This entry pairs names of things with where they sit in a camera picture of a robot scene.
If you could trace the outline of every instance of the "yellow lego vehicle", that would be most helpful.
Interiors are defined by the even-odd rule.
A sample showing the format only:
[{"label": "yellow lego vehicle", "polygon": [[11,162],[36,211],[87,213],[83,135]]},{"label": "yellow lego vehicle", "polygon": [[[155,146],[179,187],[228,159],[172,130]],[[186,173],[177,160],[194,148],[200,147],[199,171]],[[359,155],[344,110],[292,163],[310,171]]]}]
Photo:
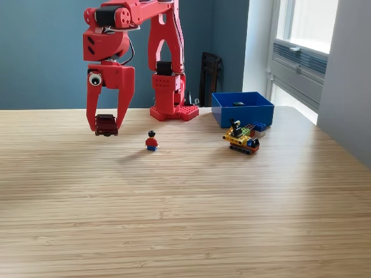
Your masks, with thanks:
[{"label": "yellow lego vehicle", "polygon": [[231,143],[230,149],[247,155],[255,153],[259,149],[260,143],[259,139],[250,137],[251,133],[254,132],[254,126],[239,127],[241,124],[239,120],[235,122],[233,119],[230,119],[230,122],[232,126],[223,136],[224,140]]}]

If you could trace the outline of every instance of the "toy car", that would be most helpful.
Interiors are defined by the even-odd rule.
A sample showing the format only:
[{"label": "toy car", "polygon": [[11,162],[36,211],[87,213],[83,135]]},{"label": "toy car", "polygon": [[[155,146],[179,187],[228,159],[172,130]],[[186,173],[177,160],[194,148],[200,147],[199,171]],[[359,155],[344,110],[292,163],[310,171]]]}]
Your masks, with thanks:
[{"label": "toy car", "polygon": [[109,137],[118,135],[116,119],[113,115],[97,115],[95,135],[103,135]]}]

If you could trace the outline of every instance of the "blue plastic bin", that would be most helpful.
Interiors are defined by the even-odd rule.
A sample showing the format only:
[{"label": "blue plastic bin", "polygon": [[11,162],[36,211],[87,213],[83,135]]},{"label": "blue plastic bin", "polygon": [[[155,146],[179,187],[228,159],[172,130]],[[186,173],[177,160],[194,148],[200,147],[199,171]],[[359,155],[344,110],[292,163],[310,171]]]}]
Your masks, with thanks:
[{"label": "blue plastic bin", "polygon": [[[233,103],[243,102],[243,107],[233,107]],[[274,105],[258,92],[214,93],[212,112],[222,128],[231,127],[230,119],[239,120],[242,126],[259,122],[272,125]]]}]

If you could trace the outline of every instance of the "red shirt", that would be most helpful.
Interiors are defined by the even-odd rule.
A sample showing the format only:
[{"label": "red shirt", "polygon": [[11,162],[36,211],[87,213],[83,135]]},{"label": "red shirt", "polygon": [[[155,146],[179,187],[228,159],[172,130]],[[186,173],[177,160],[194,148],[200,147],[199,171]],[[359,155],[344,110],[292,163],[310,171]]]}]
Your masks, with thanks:
[{"label": "red shirt", "polygon": [[157,140],[156,138],[148,138],[146,140],[146,146],[149,146],[149,147],[157,147],[158,144],[157,144]]}]

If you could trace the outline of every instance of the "lego excavator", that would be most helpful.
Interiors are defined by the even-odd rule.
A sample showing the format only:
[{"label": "lego excavator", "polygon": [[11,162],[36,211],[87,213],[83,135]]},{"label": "lego excavator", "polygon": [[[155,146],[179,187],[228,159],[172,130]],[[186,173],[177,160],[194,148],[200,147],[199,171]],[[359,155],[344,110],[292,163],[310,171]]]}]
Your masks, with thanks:
[{"label": "lego excavator", "polygon": [[[152,87],[156,99],[155,106],[150,109],[151,116],[160,121],[191,120],[198,116],[198,107],[190,103],[190,95],[184,95],[186,76],[179,0],[110,0],[100,8],[86,9],[84,19],[89,28],[83,34],[83,59],[100,63],[88,65],[87,78],[86,116],[97,136],[118,135],[134,95],[135,69],[126,65],[134,57],[128,32],[139,30],[148,19],[151,19],[148,63],[154,72]],[[171,61],[160,61],[164,41],[169,45]],[[117,62],[129,49],[131,58]],[[102,87],[119,90],[116,118],[113,115],[96,116]]]},{"label": "lego excavator", "polygon": [[247,155],[255,153],[260,147],[259,139],[252,138],[255,126],[240,127],[241,122],[239,120],[235,122],[233,119],[230,119],[230,122],[231,128],[223,136],[224,140],[231,143],[230,149]]}]

